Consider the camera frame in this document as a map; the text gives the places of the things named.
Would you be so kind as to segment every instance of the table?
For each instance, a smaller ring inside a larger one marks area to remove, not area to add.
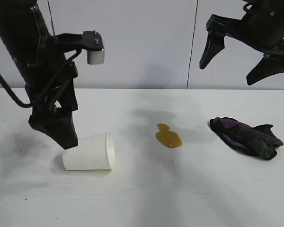
[[[0,227],[284,227],[284,146],[262,161],[231,150],[207,126],[217,116],[271,123],[284,142],[284,91],[76,94],[78,137],[111,131],[115,169],[65,171],[65,151],[29,128],[31,110],[0,89]],[[158,123],[184,145],[159,144]]]

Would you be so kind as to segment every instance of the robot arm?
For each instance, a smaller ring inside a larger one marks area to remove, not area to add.
[[[78,109],[73,85],[78,73],[72,60],[85,49],[88,64],[102,64],[100,34],[85,31],[51,36],[37,0],[0,0],[0,37],[25,81],[31,103],[22,103],[0,75],[1,85],[19,106],[32,107],[28,123],[33,129],[64,149],[77,146],[72,112]],[[64,53],[69,51],[76,53],[66,59]]]
[[[212,15],[206,27],[208,38],[200,60],[204,69],[225,48],[229,36],[263,52],[260,63],[247,75],[252,85],[278,73],[284,73],[284,0],[244,0],[245,16],[241,20]]]

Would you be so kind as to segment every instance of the cable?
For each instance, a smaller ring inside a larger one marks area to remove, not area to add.
[[[54,76],[51,78],[51,80],[46,84],[46,86],[44,87],[43,91],[40,93],[40,95],[31,103],[23,103],[17,96],[16,94],[13,92],[13,90],[10,88],[10,86],[7,84],[7,82],[5,81],[5,79],[1,76],[0,74],[0,84],[2,85],[2,87],[5,89],[5,91],[8,93],[8,95],[11,97],[11,99],[20,107],[23,108],[30,108],[32,106],[37,105],[40,100],[46,95],[48,89],[50,88],[50,86],[52,85],[52,83],[57,79],[57,77],[59,76],[59,74],[61,73],[61,71],[64,69],[64,67],[66,65],[68,65],[72,60],[74,60],[76,57],[79,56],[79,54],[81,53],[81,50],[77,50],[76,53],[74,55],[72,55],[69,59],[66,60],[66,62],[58,69],[58,71],[54,74]]]
[[[47,5],[48,5],[48,9],[49,9],[49,14],[51,16],[51,24],[52,24],[52,30],[53,30],[53,35],[56,36],[55,34],[55,28],[53,26],[53,17],[52,17],[52,11],[51,11],[51,6],[49,4],[49,0],[47,0]]]

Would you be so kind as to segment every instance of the tipped over cup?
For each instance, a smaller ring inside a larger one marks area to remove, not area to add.
[[[115,147],[110,132],[79,139],[77,147],[62,155],[67,170],[112,170],[115,166]]]

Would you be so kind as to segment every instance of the black cable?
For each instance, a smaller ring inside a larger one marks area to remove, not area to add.
[[[11,97],[11,99],[20,107],[23,108],[30,108],[34,105],[37,105],[40,100],[46,95],[48,89],[50,88],[50,86],[52,85],[52,83],[57,79],[57,77],[59,76],[59,74],[61,73],[61,71],[64,69],[64,67],[66,65],[68,65],[72,60],[74,60],[76,57],[78,57],[78,55],[81,53],[81,50],[77,50],[77,52],[72,55],[69,59],[66,60],[66,62],[58,69],[58,71],[54,74],[54,76],[51,78],[51,80],[46,84],[46,86],[44,87],[43,91],[40,93],[40,95],[31,103],[23,103],[17,96],[16,94],[13,92],[13,90],[10,88],[10,86],[7,84],[7,82],[5,81],[5,79],[1,76],[0,74],[0,84],[2,85],[2,87],[5,89],[5,91],[8,93],[8,95]]]

